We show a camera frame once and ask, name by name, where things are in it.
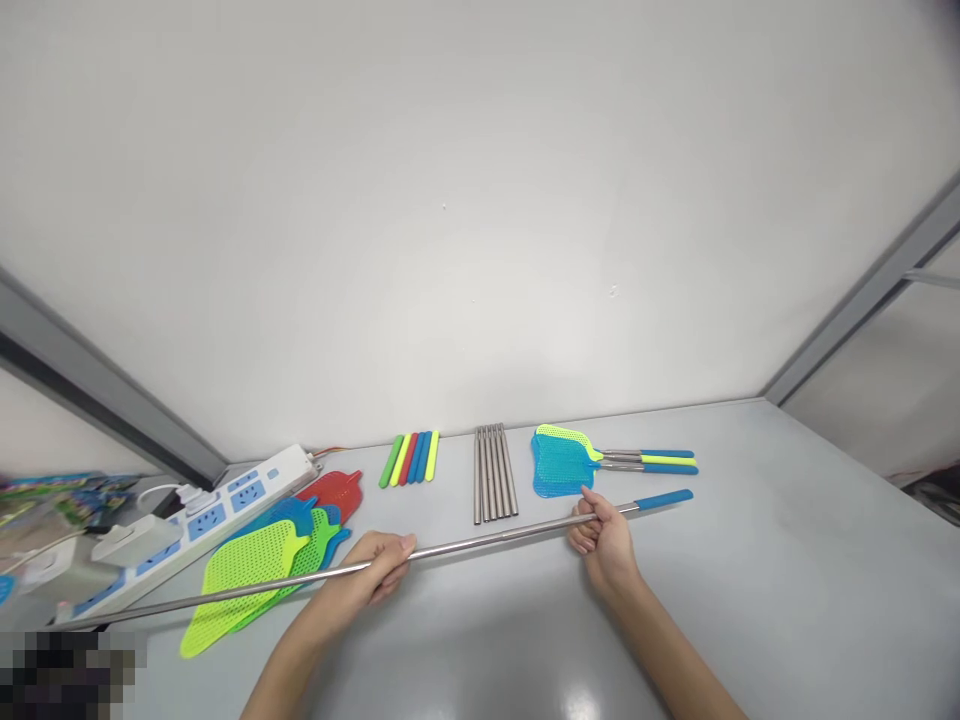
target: blue handle grip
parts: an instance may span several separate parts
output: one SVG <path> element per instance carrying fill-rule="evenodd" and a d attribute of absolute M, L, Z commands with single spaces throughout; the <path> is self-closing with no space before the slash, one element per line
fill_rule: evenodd
<path fill-rule="evenodd" d="M 644 463 L 644 472 L 664 473 L 667 475 L 699 475 L 700 468 L 693 465 L 657 465 Z"/>
<path fill-rule="evenodd" d="M 660 457 L 695 457 L 692 450 L 641 450 L 641 455 L 659 455 Z"/>
<path fill-rule="evenodd" d="M 676 492 L 666 493 L 664 495 L 654 495 L 652 498 L 634 500 L 634 502 L 641 510 L 656 510 L 658 507 L 676 505 L 678 502 L 684 502 L 685 500 L 693 500 L 693 492 L 690 490 L 677 490 Z"/>

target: electrical outlet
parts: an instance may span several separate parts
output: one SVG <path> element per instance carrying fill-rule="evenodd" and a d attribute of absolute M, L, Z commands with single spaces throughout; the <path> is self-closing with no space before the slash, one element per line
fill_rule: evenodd
<path fill-rule="evenodd" d="M 105 589 L 101 590 L 101 591 L 98 592 L 96 595 L 94 595 L 92 598 L 90 598 L 89 600 L 87 600 L 85 603 L 80 603 L 79 605 L 74 605 L 74 606 L 73 606 L 73 616 L 76 617 L 76 616 L 79 615 L 80 613 L 86 612 L 87 610 L 89 610 L 90 608 L 92 608 L 94 605 L 96 605 L 98 602 L 100 602 L 101 600 L 103 600 L 105 597 L 107 597 L 108 595 L 112 595 L 112 594 L 115 593 L 117 590 L 119 590 L 120 588 L 122 588 L 122 587 L 123 587 L 123 584 L 126 582 L 126 578 L 127 578 L 127 574 L 126 574 L 125 572 L 120 573 L 120 577 L 118 577 L 118 578 L 114 581 L 113 585 L 111 585 L 111 586 L 108 587 L 108 588 L 105 588 Z"/>
<path fill-rule="evenodd" d="M 257 480 L 253 485 L 249 485 L 240 492 L 235 492 L 230 496 L 230 502 L 233 503 L 233 511 L 240 512 L 266 494 L 267 491 L 263 489 L 263 483 Z"/>
<path fill-rule="evenodd" d="M 173 523 L 174 525 L 180 524 L 179 522 L 177 522 L 176 518 L 170 518 L 170 522 Z M 137 566 L 137 577 L 140 577 L 141 575 L 143 575 L 147 570 L 152 568 L 154 565 L 158 564 L 161 560 L 166 560 L 168 557 L 173 555 L 179 549 L 180 549 L 180 541 L 177 540 L 173 545 L 166 548 L 165 550 L 161 550 L 152 558 L 147 558 Z"/>
<path fill-rule="evenodd" d="M 244 475 L 243 477 L 239 477 L 239 478 L 237 478 L 236 480 L 234 480 L 232 483 L 230 483 L 229 485 L 227 485 L 227 490 L 228 490 L 229 492 L 233 492 L 234 490 L 236 490 L 236 489 L 237 489 L 238 487 L 240 487 L 241 485 L 246 485 L 246 484 L 247 484 L 248 482 L 250 482 L 251 480 L 256 480 L 256 479 L 257 479 L 257 476 L 258 476 L 259 474 L 260 474 L 260 473 L 257 472 L 256 470 L 251 470 L 250 472 L 248 472 L 248 473 L 247 473 L 246 475 Z"/>
<path fill-rule="evenodd" d="M 187 524 L 187 532 L 190 535 L 190 541 L 193 542 L 226 519 L 227 510 L 223 507 L 223 503 L 214 505 L 202 515 L 197 515 L 197 517 Z"/>

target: person's left hand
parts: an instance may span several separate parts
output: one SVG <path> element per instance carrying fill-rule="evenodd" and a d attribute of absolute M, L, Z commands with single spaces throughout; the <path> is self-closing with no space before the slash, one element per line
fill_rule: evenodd
<path fill-rule="evenodd" d="M 346 630 L 363 608 L 377 605 L 397 591 L 410 569 L 407 558 L 416 546 L 415 535 L 364 534 L 347 553 L 343 564 L 365 560 L 373 560 L 373 564 L 352 575 L 325 581 L 294 621 L 297 630 L 319 641 Z"/>

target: telescopic metal rod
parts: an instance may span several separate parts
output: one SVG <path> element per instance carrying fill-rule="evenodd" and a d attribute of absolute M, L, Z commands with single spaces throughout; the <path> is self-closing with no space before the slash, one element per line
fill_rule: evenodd
<path fill-rule="evenodd" d="M 675 505 L 676 503 L 683 502 L 684 500 L 690 500 L 692 498 L 693 493 L 690 490 L 677 490 L 676 492 L 666 493 L 665 495 L 656 495 L 654 497 L 636 500 L 624 505 L 617 505 L 616 510 L 619 513 L 628 513 L 631 510 L 655 510 L 668 505 Z M 477 538 L 468 538 L 467 540 L 458 540 L 457 542 L 446 543 L 444 545 L 434 545 L 433 547 L 423 548 L 423 550 L 417 550 L 413 552 L 409 559 L 412 562 L 413 560 L 423 560 L 429 557 L 437 557 L 439 555 L 461 552 L 462 550 L 472 550 L 474 548 L 484 547 L 485 545 L 495 545 L 497 543 L 508 542 L 510 540 L 519 540 L 520 538 L 530 537 L 531 535 L 539 535 L 540 533 L 549 532 L 551 530 L 559 530 L 560 528 L 569 527 L 571 525 L 579 525 L 591 520 L 596 520 L 596 518 L 597 516 L 595 513 L 588 513 L 586 515 L 571 515 L 570 517 L 560 518 L 559 520 L 548 520 L 547 522 L 537 523 L 536 525 L 525 525 L 524 527 L 515 528 L 513 530 L 504 530 L 503 532 L 492 533 L 490 535 L 481 535 Z M 232 600 L 238 597 L 245 597 L 246 595 L 253 595 L 254 593 L 265 592 L 267 590 L 279 590 L 281 588 L 290 587 L 291 585 L 302 585 L 316 582 L 317 580 L 326 580 L 328 578 L 339 577 L 341 575 L 349 575 L 351 573 L 359 572 L 360 570 L 365 570 L 366 568 L 370 567 L 371 564 L 372 562 L 367 561 L 355 563 L 353 565 L 341 565 L 340 567 L 333 568 L 332 570 L 321 570 L 320 572 L 309 573 L 307 575 L 298 575 L 296 577 L 282 578 L 280 580 L 269 580 L 267 582 L 256 583 L 255 585 L 245 585 L 243 587 L 234 588 L 233 590 L 222 590 L 220 592 L 210 593 L 209 595 L 197 595 L 195 597 L 182 598 L 180 600 L 170 600 L 169 602 L 158 603 L 156 605 L 147 605 L 146 607 L 142 608 L 130 608 L 128 610 L 120 610 L 119 612 L 115 613 L 106 613 L 104 615 L 95 615 L 88 618 L 82 618 L 81 620 L 70 620 L 68 622 L 50 625 L 49 627 L 43 628 L 43 631 L 66 632 L 69 630 L 86 630 L 88 628 L 95 628 L 98 625 L 105 625 L 107 623 L 134 620 L 136 618 L 147 617 L 148 615 L 158 615 L 160 613 L 182 610 L 183 608 L 195 607 L 197 605 L 204 605 L 206 603 Z"/>

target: white power strip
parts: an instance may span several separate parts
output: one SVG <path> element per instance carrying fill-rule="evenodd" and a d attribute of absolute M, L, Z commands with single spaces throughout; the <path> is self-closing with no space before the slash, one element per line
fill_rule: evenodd
<path fill-rule="evenodd" d="M 86 602 L 77 605 L 61 603 L 57 622 L 128 607 L 206 555 L 264 510 L 318 476 L 318 468 L 311 457 L 299 445 L 291 445 L 217 488 L 214 491 L 217 499 L 212 505 L 189 517 L 184 509 L 168 518 L 185 528 L 180 540 L 139 567 L 124 569 L 113 585 Z"/>

